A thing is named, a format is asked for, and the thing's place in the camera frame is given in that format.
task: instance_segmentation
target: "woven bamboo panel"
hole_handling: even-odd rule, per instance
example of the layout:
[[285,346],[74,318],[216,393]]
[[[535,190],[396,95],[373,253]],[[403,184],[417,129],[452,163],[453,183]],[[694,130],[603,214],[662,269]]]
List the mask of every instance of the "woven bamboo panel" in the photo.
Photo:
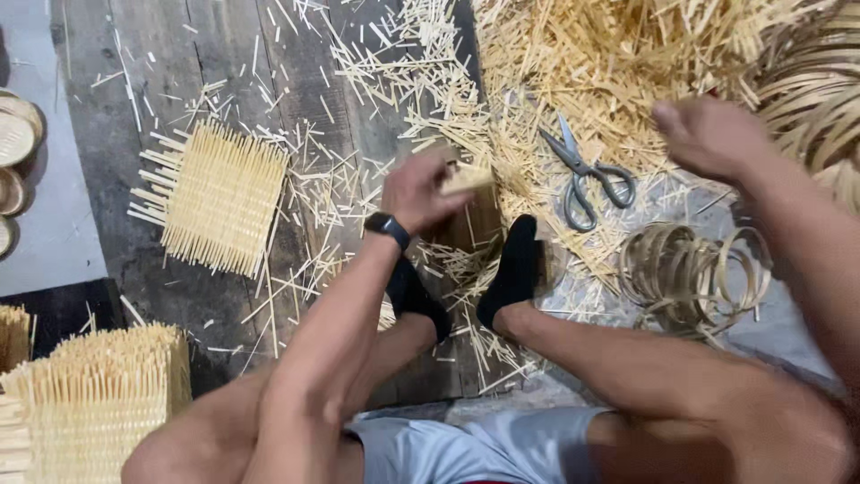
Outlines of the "woven bamboo panel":
[[191,264],[254,276],[286,174],[286,155],[274,145],[198,121],[185,143],[158,137],[172,152],[141,156],[161,167],[140,171],[152,191],[133,189],[144,206],[129,215],[164,226],[167,253]]
[[120,482],[137,444],[191,400],[175,327],[95,332],[0,375],[0,481]]
[[23,307],[0,306],[0,373],[30,358],[30,315]]

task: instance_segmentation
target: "person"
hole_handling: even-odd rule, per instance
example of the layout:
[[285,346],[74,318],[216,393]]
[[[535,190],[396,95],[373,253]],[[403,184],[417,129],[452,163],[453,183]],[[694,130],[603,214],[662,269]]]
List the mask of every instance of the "person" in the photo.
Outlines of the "person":
[[[126,462],[123,482],[849,480],[860,408],[860,221],[781,157],[754,115],[701,97],[659,102],[654,118],[679,165],[732,184],[752,206],[847,389],[840,402],[754,359],[541,313],[531,304],[535,222],[524,215],[511,227],[479,319],[611,407],[503,412],[463,427],[348,425],[380,382],[451,329],[402,257],[396,230],[368,231],[277,365],[204,395],[150,434]],[[382,208],[408,234],[468,202],[439,193],[444,170],[438,154],[425,154],[386,178]],[[377,333],[386,289],[398,323]]]

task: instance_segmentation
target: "light blue shorts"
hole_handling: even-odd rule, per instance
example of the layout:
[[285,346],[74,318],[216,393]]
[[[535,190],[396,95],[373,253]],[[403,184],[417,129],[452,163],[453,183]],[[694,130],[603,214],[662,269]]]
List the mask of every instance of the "light blue shorts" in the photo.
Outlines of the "light blue shorts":
[[588,424],[605,408],[495,413],[455,427],[432,420],[351,424],[365,450],[365,484],[596,482]]

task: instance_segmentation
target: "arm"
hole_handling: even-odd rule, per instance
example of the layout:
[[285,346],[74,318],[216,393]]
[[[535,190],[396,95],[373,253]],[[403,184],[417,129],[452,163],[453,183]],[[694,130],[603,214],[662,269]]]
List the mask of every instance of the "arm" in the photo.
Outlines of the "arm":
[[794,160],[780,156],[761,122],[703,97],[654,106],[673,159],[739,188],[778,258],[827,361],[860,389],[860,220],[837,206]]
[[[385,179],[382,207],[415,234],[460,209],[443,197],[440,152],[412,157]],[[368,233],[359,254],[310,308],[274,370],[260,406],[260,436],[245,482],[327,482],[347,393],[376,335],[385,284],[401,256],[396,241]]]

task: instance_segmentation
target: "wooden floor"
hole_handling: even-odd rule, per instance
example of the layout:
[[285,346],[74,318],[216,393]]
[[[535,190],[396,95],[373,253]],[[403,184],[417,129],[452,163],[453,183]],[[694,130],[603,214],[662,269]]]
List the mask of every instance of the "wooden floor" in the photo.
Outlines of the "wooden floor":
[[[281,2],[292,14],[292,0]],[[238,117],[229,119],[236,128],[241,121],[249,127],[260,124],[289,129],[307,119],[324,133],[317,139],[327,148],[342,154],[358,150],[348,161],[359,166],[366,164],[363,158],[389,160],[408,152],[406,140],[397,138],[406,127],[402,113],[381,110],[369,120],[374,108],[362,106],[342,78],[334,74],[337,65],[329,52],[331,36],[323,19],[329,18],[346,43],[358,43],[361,25],[378,22],[380,16],[399,9],[397,0],[332,0],[326,9],[308,13],[309,22],[320,34],[294,16],[296,34],[276,0],[54,0],[52,37],[60,59],[58,81],[65,85],[108,274],[145,319],[176,324],[192,333],[196,394],[236,377],[246,367],[252,369],[267,361],[273,354],[273,341],[271,332],[259,338],[267,310],[248,324],[239,324],[265,299],[254,298],[256,281],[212,274],[171,259],[165,263],[158,243],[161,228],[126,215],[129,189],[143,186],[138,170],[144,163],[138,154],[157,148],[149,135],[155,130],[156,117],[159,133],[169,134],[174,127],[184,129],[186,121],[168,123],[186,114],[187,104],[197,98],[201,86],[227,79],[240,110]],[[458,3],[455,16],[464,31],[458,56],[465,58],[471,53],[476,58],[468,1]],[[117,49],[117,38],[122,52]],[[380,48],[379,40],[369,34],[365,45],[372,51]],[[385,62],[403,55],[403,49],[389,49],[380,58]],[[99,76],[123,71],[123,62],[138,106],[139,131],[122,76],[91,87]],[[272,98],[285,88],[289,93],[267,113],[269,105],[262,99],[258,84],[275,93]],[[324,172],[331,166],[321,159],[313,169]],[[363,183],[362,193],[372,193],[381,182],[380,177]],[[282,209],[291,211],[286,206]],[[297,216],[312,220],[302,209]],[[347,226],[336,227],[329,237],[329,242],[341,244],[341,251],[357,251],[360,244],[359,221],[351,220]],[[290,268],[297,269],[307,259],[308,249],[319,251],[325,228],[305,230],[296,224],[279,224],[270,256],[273,276],[286,279]],[[433,286],[432,292],[438,295],[450,288],[450,282]],[[303,310],[311,302],[306,301]],[[278,338],[286,343],[295,328],[288,318],[297,319],[292,296],[279,296],[274,304]],[[452,317],[455,324],[463,324],[459,313]],[[214,324],[204,330],[208,320]],[[242,348],[235,354],[208,350],[239,345]],[[456,362],[440,362],[437,357]],[[483,375],[486,383],[511,371],[510,367],[489,363],[490,371]],[[426,354],[412,362],[380,389],[373,404],[471,397],[478,395],[480,388],[476,354],[468,338],[460,336],[439,347],[436,357]]]

